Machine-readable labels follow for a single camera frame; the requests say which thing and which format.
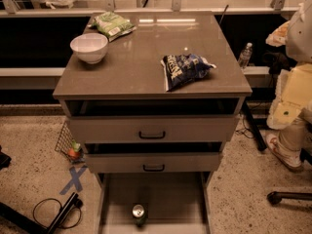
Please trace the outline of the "black chair base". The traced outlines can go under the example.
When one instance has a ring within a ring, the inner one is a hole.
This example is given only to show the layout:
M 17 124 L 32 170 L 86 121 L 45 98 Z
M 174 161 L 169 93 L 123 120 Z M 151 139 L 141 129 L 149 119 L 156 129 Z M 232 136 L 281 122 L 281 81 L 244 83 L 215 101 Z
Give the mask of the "black chair base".
M 296 200 L 312 201 L 312 193 L 295 193 L 295 192 L 273 191 L 267 195 L 267 200 L 271 205 L 277 205 L 283 199 L 296 199 Z

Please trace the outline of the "grey top drawer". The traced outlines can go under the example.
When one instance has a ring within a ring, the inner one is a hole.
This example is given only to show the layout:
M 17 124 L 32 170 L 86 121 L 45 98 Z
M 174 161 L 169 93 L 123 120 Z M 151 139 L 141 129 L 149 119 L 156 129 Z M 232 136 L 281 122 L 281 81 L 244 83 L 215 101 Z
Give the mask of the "grey top drawer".
M 232 138 L 238 115 L 80 116 L 67 124 L 80 143 L 215 142 Z

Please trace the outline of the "blue tape cross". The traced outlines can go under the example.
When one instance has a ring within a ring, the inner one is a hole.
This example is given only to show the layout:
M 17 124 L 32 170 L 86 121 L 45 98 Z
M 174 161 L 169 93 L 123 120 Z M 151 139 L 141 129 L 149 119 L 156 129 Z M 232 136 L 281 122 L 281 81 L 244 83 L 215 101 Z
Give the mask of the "blue tape cross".
M 80 176 L 87 170 L 87 166 L 83 165 L 82 167 L 76 168 L 71 167 L 69 169 L 69 173 L 71 175 L 71 179 L 69 182 L 63 187 L 60 191 L 60 195 L 65 195 L 72 187 L 75 187 L 77 192 L 81 192 L 83 190 L 82 183 L 80 181 Z

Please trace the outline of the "green soda can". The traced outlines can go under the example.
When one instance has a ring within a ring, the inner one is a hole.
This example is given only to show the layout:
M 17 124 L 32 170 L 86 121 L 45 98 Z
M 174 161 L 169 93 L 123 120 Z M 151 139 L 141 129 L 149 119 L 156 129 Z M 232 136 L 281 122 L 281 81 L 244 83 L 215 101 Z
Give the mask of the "green soda can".
M 142 227 L 147 218 L 147 211 L 141 204 L 134 205 L 132 209 L 133 218 L 135 219 L 136 225 Z

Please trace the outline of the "grey bottom drawer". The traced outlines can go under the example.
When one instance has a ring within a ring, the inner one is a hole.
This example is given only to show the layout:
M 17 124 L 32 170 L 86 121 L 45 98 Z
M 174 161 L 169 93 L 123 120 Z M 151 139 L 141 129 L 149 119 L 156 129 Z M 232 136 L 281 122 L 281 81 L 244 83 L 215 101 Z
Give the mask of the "grey bottom drawer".
M 132 214 L 136 204 L 147 211 L 141 227 Z M 211 234 L 203 175 L 104 175 L 95 234 Z

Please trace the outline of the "clear water bottle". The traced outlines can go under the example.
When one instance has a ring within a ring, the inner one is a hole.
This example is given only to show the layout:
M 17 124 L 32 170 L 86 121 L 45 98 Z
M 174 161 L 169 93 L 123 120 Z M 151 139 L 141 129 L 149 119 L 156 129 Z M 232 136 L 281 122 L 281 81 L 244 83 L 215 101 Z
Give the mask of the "clear water bottle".
M 248 66 L 252 54 L 253 54 L 253 44 L 247 43 L 244 49 L 241 51 L 241 54 L 239 55 L 238 58 L 238 64 L 241 68 L 245 69 Z

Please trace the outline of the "grey drawer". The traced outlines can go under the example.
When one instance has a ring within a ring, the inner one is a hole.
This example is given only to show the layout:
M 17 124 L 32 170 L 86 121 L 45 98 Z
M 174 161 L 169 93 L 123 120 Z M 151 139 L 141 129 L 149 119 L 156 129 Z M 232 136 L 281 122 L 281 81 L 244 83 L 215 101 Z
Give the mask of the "grey drawer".
M 80 116 L 67 124 L 80 143 L 215 142 L 232 138 L 238 115 Z
M 147 211 L 141 227 L 132 214 L 136 204 Z M 211 234 L 203 175 L 104 175 L 95 234 Z
M 93 173 L 173 173 L 215 171 L 220 143 L 87 144 L 86 163 Z

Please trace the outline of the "blue chip bag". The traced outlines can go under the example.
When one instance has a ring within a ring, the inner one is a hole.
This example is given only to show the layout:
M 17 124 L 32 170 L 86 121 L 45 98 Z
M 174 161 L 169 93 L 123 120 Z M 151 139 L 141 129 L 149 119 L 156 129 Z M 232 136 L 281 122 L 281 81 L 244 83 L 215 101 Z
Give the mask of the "blue chip bag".
M 161 59 L 165 74 L 165 88 L 171 92 L 185 84 L 203 79 L 216 65 L 195 55 L 167 55 Z

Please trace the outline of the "green chip bag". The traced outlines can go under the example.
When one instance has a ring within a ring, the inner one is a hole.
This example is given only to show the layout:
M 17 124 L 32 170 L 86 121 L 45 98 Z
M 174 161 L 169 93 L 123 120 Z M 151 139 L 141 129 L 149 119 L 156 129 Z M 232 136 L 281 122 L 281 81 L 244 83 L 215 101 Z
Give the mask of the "green chip bag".
M 96 28 L 97 31 L 103 34 L 109 42 L 133 32 L 136 27 L 124 19 L 120 15 L 113 12 L 104 12 L 95 16 L 92 20 L 90 28 Z

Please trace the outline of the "grey middle drawer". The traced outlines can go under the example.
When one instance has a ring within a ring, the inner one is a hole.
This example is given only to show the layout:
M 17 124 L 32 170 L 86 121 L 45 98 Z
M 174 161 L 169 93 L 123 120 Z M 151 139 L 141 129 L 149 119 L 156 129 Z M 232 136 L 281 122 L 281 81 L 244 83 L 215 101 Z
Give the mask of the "grey middle drawer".
M 173 173 L 215 171 L 220 143 L 87 144 L 86 163 L 93 173 Z

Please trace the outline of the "person's leg and shoe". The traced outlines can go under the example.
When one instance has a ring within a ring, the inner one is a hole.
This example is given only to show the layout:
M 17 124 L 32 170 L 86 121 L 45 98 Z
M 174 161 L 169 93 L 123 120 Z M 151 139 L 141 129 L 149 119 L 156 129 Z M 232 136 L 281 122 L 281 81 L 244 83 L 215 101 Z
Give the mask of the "person's leg and shoe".
M 312 124 L 312 101 L 302 109 L 301 113 L 292 123 L 280 130 L 275 136 L 266 136 L 266 144 L 269 150 L 294 173 L 303 171 L 300 160 L 301 148 L 308 132 L 308 126 Z

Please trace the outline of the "white bowl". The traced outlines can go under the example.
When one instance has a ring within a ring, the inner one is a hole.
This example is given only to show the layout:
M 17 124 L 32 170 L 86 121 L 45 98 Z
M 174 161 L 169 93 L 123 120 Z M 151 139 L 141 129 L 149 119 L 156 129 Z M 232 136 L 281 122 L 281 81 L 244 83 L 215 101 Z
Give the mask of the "white bowl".
M 108 51 L 108 40 L 100 33 L 86 33 L 74 38 L 70 48 L 79 60 L 89 64 L 100 62 Z

